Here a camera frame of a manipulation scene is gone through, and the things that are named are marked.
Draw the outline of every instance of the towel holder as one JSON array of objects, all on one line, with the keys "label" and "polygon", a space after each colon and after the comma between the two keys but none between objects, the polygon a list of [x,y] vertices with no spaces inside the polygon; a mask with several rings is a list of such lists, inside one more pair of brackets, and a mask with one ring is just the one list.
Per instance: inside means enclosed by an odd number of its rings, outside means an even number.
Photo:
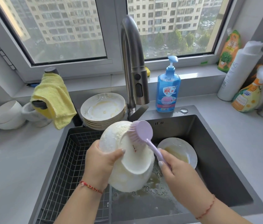
[{"label": "towel holder", "polygon": [[[48,68],[46,68],[46,69],[44,70],[44,72],[45,72],[45,73],[53,73],[53,74],[59,75],[59,72],[57,71],[57,69],[56,69],[55,67],[48,67]],[[45,103],[44,101],[39,101],[39,100],[38,100],[38,101],[32,101],[32,104],[33,104],[35,107],[40,108],[40,109],[42,109],[42,110],[48,108],[47,105],[46,105],[46,103]],[[82,121],[82,119],[81,119],[81,117],[80,117],[80,115],[79,115],[78,112],[77,112],[77,114],[72,118],[72,121],[73,121],[73,123],[74,123],[74,125],[75,125],[76,127],[82,126],[82,124],[83,124],[83,121]]]}]

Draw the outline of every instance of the sink basin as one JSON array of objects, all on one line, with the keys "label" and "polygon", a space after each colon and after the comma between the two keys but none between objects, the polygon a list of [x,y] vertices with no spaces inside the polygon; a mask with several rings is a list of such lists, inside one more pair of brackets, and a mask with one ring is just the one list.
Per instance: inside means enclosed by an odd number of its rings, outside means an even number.
[{"label": "sink basin", "polygon": [[[196,171],[211,193],[240,215],[263,213],[263,202],[245,179],[195,106],[183,107],[188,113],[145,112],[139,120],[147,120],[153,128],[152,142],[178,137],[186,140],[198,156]],[[57,148],[43,186],[32,223],[53,223],[81,179],[85,153],[102,131],[87,127],[73,128],[65,143]],[[147,184],[132,193],[109,187],[102,196],[96,216],[98,223],[193,223],[192,214],[179,204],[165,183],[157,162]]]}]

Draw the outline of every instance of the dish towel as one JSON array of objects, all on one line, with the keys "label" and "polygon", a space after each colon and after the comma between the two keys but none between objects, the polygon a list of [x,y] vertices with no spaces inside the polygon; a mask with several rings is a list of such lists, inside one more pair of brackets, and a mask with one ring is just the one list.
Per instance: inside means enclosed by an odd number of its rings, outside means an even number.
[{"label": "dish towel", "polygon": [[52,119],[56,129],[67,126],[76,115],[67,88],[60,75],[44,73],[41,83],[35,87],[30,102],[44,101],[47,109],[42,110],[35,106],[34,109],[48,119]]}]

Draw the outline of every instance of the countertop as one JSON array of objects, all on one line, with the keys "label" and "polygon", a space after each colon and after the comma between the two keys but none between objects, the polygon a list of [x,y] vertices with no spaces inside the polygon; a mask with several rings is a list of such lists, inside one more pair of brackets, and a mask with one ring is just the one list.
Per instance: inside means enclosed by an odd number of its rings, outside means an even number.
[{"label": "countertop", "polygon": [[[216,94],[178,98],[176,107],[187,105],[197,107],[263,201],[263,118],[236,111]],[[149,106],[155,109],[155,102]],[[62,133],[52,124],[0,130],[0,224],[29,222]],[[263,214],[245,218],[263,223]]]}]

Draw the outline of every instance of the bracelet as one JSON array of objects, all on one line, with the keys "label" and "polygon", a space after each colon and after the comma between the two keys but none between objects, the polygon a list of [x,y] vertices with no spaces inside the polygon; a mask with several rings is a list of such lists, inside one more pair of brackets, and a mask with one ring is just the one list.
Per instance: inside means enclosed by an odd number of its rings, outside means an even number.
[{"label": "bracelet", "polygon": [[213,200],[212,200],[212,203],[210,204],[210,206],[206,209],[206,211],[199,217],[197,217],[196,219],[199,220],[201,219],[204,215],[206,215],[208,213],[208,211],[212,208],[212,205],[214,204],[214,201],[215,201],[215,195],[213,195]]},{"label": "bracelet", "polygon": [[96,191],[96,192],[99,192],[100,194],[103,194],[103,191],[94,188],[93,186],[91,186],[91,185],[85,183],[85,182],[82,181],[82,180],[80,180],[80,183],[81,183],[82,186],[85,185],[85,186],[87,186],[88,188],[90,188],[90,189],[92,189],[92,190],[94,190],[94,191]]}]

